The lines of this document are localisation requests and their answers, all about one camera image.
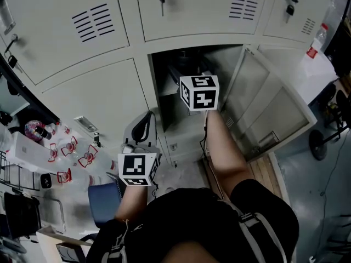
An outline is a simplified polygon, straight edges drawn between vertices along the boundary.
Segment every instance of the white box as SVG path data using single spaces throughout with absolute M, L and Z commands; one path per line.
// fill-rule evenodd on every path
M 216 110 L 219 83 L 216 75 L 180 78 L 180 98 L 190 111 Z
M 6 153 L 6 159 L 14 164 L 20 165 L 30 171 L 39 173 L 54 173 L 67 171 L 61 169 L 57 163 L 50 163 L 50 149 L 34 142 L 19 132 L 12 134 L 13 144 Z

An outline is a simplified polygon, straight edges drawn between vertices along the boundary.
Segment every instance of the floor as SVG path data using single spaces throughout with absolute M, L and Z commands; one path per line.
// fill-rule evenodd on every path
M 254 178 L 274 195 L 282 199 L 280 187 L 268 155 L 251 162 L 249 169 Z
M 334 126 L 328 129 L 324 128 L 323 118 L 318 107 L 314 105 L 311 109 L 318 119 L 317 124 L 311 130 L 318 129 L 325 137 L 334 133 Z M 297 263 L 308 263 L 309 257 L 316 254 L 316 263 L 337 262 L 340 257 L 328 259 L 330 255 L 325 251 L 325 246 L 329 237 L 339 237 L 339 239 L 345 240 L 350 231 L 347 228 L 341 229 L 338 227 L 349 220 L 341 219 L 338 216 L 351 214 L 351 134 L 347 135 L 348 131 L 346 130 L 342 133 L 340 140 L 329 142 L 327 144 L 327 157 L 323 161 L 317 161 L 308 147 L 310 131 L 275 152 L 291 207 L 295 211 L 300 225 Z M 335 171 L 326 190 L 324 229 L 320 244 L 318 244 L 323 223 L 325 200 L 325 196 L 321 196 L 321 192 L 325 189 L 344 140 L 345 144 L 340 151 Z
M 167 190 L 177 188 L 209 188 L 205 172 L 202 170 L 201 163 L 179 163 L 177 168 L 166 164 L 157 170 L 155 182 L 160 184 L 156 196 L 164 195 Z M 153 198 L 149 190 L 148 201 Z

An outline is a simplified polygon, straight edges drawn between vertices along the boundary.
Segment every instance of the strap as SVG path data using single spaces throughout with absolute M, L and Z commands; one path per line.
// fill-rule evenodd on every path
M 269 224 L 267 219 L 261 213 L 243 214 L 242 211 L 239 208 L 237 208 L 233 203 L 228 202 L 228 201 L 223 200 L 223 199 L 221 199 L 219 201 L 230 205 L 231 208 L 237 212 L 237 214 L 239 216 L 239 226 L 241 228 L 241 231 L 244 234 L 245 238 L 247 239 L 247 241 L 248 241 L 248 243 L 249 243 L 249 245 L 250 245 L 250 247 L 251 247 L 251 249 L 252 249 L 252 251 L 253 251 L 253 253 L 254 253 L 254 255 L 259 263 L 265 263 L 265 259 L 263 257 L 262 252 L 261 252 L 261 249 L 259 248 L 258 243 L 256 242 L 255 238 L 252 236 L 252 234 L 250 233 L 250 231 L 248 229 L 259 222 L 261 222 L 263 224 L 263 226 L 266 228 L 272 241 L 274 242 L 274 244 L 276 245 L 276 247 L 280 251 L 283 262 L 287 263 L 284 249 L 283 249 L 278 237 L 276 236 L 273 228 L 271 227 L 271 225 Z
M 276 236 L 273 228 L 271 227 L 271 225 L 269 224 L 269 222 L 267 221 L 267 219 L 261 214 L 261 213 L 255 213 L 256 218 L 258 218 L 261 223 L 263 224 L 263 226 L 267 229 L 267 232 L 269 233 L 270 237 L 272 238 L 274 244 L 276 245 L 276 247 L 279 249 L 281 256 L 283 257 L 283 262 L 287 263 L 286 260 L 286 255 L 284 252 L 283 247 L 281 246 L 281 243 L 279 242 L 278 237 Z
M 239 223 L 239 226 L 241 228 L 242 233 L 244 234 L 245 238 L 248 241 L 248 244 L 250 245 L 258 263 L 265 263 L 265 259 L 263 257 L 262 251 L 258 246 L 258 243 L 254 239 L 254 237 L 251 235 L 250 231 L 248 230 L 247 226 L 245 223 Z

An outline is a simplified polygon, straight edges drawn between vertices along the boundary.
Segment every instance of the cable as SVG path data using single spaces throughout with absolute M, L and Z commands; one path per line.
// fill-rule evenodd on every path
M 156 192 L 158 190 L 158 184 L 154 181 L 152 181 L 152 183 L 156 186 L 156 188 L 152 191 L 152 196 L 154 197 L 154 199 L 156 199 Z
M 207 126 L 206 126 L 206 122 L 205 122 L 205 125 L 203 126 L 203 129 L 204 129 L 204 131 L 205 131 L 205 137 L 204 137 L 199 143 L 200 143 L 200 146 L 201 146 L 201 149 L 202 149 L 203 156 L 205 157 L 205 160 L 206 160 L 206 162 L 207 162 L 207 165 L 208 165 L 208 167 L 210 168 L 211 173 L 212 173 L 212 175 L 213 175 L 213 177 L 214 177 L 214 179 L 215 179 L 215 181 L 216 181 L 216 185 L 217 185 L 218 191 L 219 191 L 219 193 L 220 193 L 222 199 L 224 199 L 222 190 L 221 190 L 220 187 L 219 187 L 219 183 L 218 183 L 217 177 L 216 177 L 216 175 L 214 174 L 214 171 L 213 171 L 213 169 L 212 169 L 212 167 L 211 167 L 211 165 L 210 165 L 210 162 L 209 162 L 209 160 L 207 159 L 207 156 L 206 156 L 206 151 L 205 151 L 205 148 L 206 148 L 206 139 L 207 139 Z
M 32 243 L 39 243 L 37 241 L 34 241 L 33 239 L 25 240 L 25 239 L 20 239 L 20 242 L 32 242 Z
M 348 132 L 346 133 L 345 135 L 345 138 L 344 138 L 344 141 L 342 142 L 342 145 L 340 146 L 339 148 L 339 151 L 338 151 L 338 155 L 336 157 L 336 161 L 335 161 L 335 165 L 333 167 L 333 169 L 331 170 L 330 174 L 329 174 L 329 177 L 328 177 L 328 180 L 327 180 L 327 183 L 324 187 L 324 190 L 321 192 L 320 196 L 321 197 L 324 197 L 324 205 L 323 205 L 323 219 L 322 219 L 322 228 L 321 228 L 321 231 L 320 231 L 320 234 L 319 234 L 319 239 L 318 239 L 318 245 L 317 245 L 317 248 L 316 248 L 316 251 L 314 253 L 314 257 L 316 258 L 317 256 L 317 251 L 319 250 L 319 246 L 320 246 L 320 241 L 321 241 L 321 238 L 322 238 L 322 234 L 323 234 L 323 230 L 324 230 L 324 220 L 325 220 L 325 212 L 326 212 L 326 207 L 327 207 L 327 194 L 326 194 L 326 191 L 328 189 L 328 185 L 329 185 L 329 182 L 331 180 L 331 177 L 337 167 L 337 164 L 338 164 L 338 160 L 339 160 L 339 156 L 340 156 L 340 153 L 341 153 L 341 149 L 342 147 L 344 146 L 345 142 L 346 142 L 346 138 L 347 138 L 347 135 L 349 134 L 350 130 L 348 130 Z

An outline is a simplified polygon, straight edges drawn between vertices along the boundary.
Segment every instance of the locker door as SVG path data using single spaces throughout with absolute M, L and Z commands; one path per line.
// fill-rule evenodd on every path
M 202 33 L 254 34 L 264 0 L 139 0 L 145 40 Z
M 259 51 L 243 47 L 222 115 L 250 160 L 275 150 L 306 131 L 316 119 L 282 72 Z
M 49 89 L 43 93 L 42 102 L 73 128 L 91 137 L 98 132 L 107 148 L 120 147 L 126 126 L 148 111 L 132 59 L 101 67 Z M 77 118 L 81 116 L 97 130 L 79 123 Z
M 6 23 L 0 35 L 6 45 L 13 34 L 18 35 L 10 52 L 34 84 L 78 62 L 128 45 L 118 0 L 0 3 L 0 16 Z
M 318 31 L 330 0 L 298 0 L 295 12 L 286 22 L 287 0 L 275 0 L 264 31 L 266 36 L 311 42 Z

